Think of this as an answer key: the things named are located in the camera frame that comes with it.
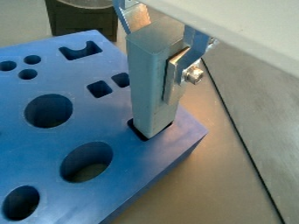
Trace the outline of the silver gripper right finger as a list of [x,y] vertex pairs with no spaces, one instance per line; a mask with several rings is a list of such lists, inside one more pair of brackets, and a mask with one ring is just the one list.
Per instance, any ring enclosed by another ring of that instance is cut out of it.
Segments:
[[213,38],[184,26],[181,50],[166,60],[162,87],[162,100],[173,105],[181,98],[185,84],[197,85],[201,81],[202,71],[198,62],[209,50]]

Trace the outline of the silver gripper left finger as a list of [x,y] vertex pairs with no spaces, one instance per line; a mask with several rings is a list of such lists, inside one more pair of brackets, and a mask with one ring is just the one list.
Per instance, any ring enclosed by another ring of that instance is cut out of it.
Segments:
[[150,24],[146,6],[137,0],[112,0],[112,4],[126,34]]

